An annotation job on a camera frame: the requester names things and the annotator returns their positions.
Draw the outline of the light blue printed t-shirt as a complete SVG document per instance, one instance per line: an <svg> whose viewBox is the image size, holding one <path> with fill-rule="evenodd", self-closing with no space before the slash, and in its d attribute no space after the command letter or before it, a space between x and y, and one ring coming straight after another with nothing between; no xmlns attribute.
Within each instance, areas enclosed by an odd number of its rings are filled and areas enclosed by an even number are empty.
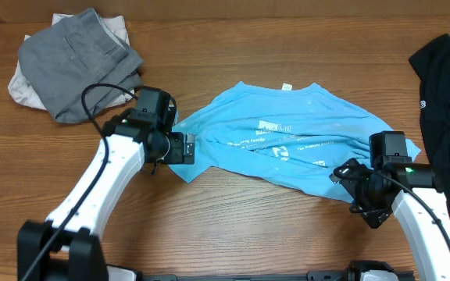
<svg viewBox="0 0 450 281"><path fill-rule="evenodd" d="M284 91L240 82L174 130L195 135L194 164L170 167L187 183L216 167L350 202L331 173L350 158L369 165L370 135L391 127L318 84Z"/></svg>

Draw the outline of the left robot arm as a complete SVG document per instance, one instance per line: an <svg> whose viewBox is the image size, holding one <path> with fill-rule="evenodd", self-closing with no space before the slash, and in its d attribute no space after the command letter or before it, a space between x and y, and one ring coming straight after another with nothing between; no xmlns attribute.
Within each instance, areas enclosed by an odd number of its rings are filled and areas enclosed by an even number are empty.
<svg viewBox="0 0 450 281"><path fill-rule="evenodd" d="M19 280L141 280L136 269L105 261L101 238L131 179L147 163L192 165L195 137L172 130L177 103L143 86L136 106L96 129L98 150L66 199L44 222L26 221L17 235Z"/></svg>

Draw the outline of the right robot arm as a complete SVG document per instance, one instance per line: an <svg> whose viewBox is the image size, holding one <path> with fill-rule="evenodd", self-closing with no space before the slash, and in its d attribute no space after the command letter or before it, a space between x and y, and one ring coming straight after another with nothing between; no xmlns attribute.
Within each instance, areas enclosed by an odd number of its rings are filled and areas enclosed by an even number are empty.
<svg viewBox="0 0 450 281"><path fill-rule="evenodd" d="M370 167L350 158L330 175L352 197L350 212L372 229L394 216L420 279L450 280L450 217L433 169L412 161L400 131L371 135L370 157Z"/></svg>

